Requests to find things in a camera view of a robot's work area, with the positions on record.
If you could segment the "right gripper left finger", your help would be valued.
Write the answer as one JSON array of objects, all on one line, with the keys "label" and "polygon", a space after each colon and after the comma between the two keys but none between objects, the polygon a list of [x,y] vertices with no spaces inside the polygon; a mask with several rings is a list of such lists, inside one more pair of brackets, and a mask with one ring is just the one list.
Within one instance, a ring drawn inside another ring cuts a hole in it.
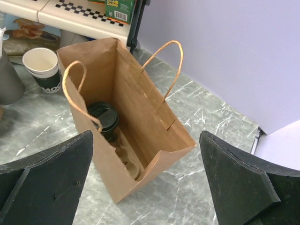
[{"label": "right gripper left finger", "polygon": [[2,225],[71,225],[93,156],[90,130],[0,166]]}]

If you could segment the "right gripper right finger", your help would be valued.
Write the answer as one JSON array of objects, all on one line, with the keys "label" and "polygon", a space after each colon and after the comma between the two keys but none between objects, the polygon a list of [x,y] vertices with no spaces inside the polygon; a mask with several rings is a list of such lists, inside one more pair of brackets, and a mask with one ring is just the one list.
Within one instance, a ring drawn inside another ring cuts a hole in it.
[{"label": "right gripper right finger", "polygon": [[298,225],[300,172],[232,146],[208,131],[202,161],[220,225]]}]

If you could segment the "black plastic cup lid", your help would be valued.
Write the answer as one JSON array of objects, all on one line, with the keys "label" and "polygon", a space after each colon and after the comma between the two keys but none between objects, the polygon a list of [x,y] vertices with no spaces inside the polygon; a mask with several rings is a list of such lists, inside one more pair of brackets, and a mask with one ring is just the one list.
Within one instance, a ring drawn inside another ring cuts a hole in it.
[{"label": "black plastic cup lid", "polygon": [[91,116],[100,120],[102,132],[108,132],[115,129],[119,123],[119,114],[117,110],[108,102],[96,102],[87,107]]}]

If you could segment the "brown paper bag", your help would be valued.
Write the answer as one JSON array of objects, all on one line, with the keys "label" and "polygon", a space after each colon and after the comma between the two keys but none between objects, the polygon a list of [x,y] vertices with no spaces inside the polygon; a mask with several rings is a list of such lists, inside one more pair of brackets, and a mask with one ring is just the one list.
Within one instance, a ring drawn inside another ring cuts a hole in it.
[{"label": "brown paper bag", "polygon": [[[74,44],[57,51],[63,92],[78,132],[93,133],[93,163],[115,203],[140,189],[195,147],[195,141],[127,47],[117,38]],[[119,114],[120,131],[144,171],[138,180],[115,153],[117,144],[102,135],[99,119],[88,113],[108,102]]]}]

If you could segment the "black white paper cup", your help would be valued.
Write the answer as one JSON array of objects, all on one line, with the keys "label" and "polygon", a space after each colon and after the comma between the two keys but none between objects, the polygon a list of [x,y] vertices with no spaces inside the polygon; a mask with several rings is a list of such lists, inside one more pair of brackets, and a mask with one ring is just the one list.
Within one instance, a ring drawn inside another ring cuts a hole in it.
[{"label": "black white paper cup", "polygon": [[120,136],[120,129],[119,127],[116,127],[114,129],[108,130],[108,131],[101,131],[101,135],[109,142],[109,143],[115,143],[117,142],[119,136]]}]

